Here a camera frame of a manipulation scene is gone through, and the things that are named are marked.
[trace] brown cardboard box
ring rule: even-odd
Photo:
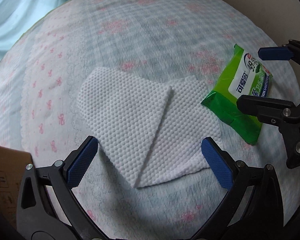
[[[0,211],[16,228],[19,186],[31,154],[0,146]]]

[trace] folded white cloth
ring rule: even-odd
[[[77,104],[83,118],[132,187],[209,167],[200,147],[207,136],[223,148],[217,117],[200,105],[208,94],[205,82],[171,86],[168,100],[169,85],[102,67],[81,86]]]
[[[166,107],[170,86],[97,67],[82,84],[78,108],[110,161],[135,185]]]

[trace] blue gripper pad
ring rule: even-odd
[[[81,150],[76,160],[67,172],[67,184],[69,189],[78,187],[90,163],[98,151],[98,140],[92,138]]]
[[[208,138],[202,140],[201,152],[206,158],[221,187],[230,190],[233,185],[232,171],[220,156],[217,149],[209,142]]]

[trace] plastic packaging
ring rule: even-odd
[[[254,116],[242,114],[236,102],[241,95],[266,97],[271,79],[272,74],[236,44],[234,56],[201,104],[230,125],[248,144],[255,145],[262,123]]]

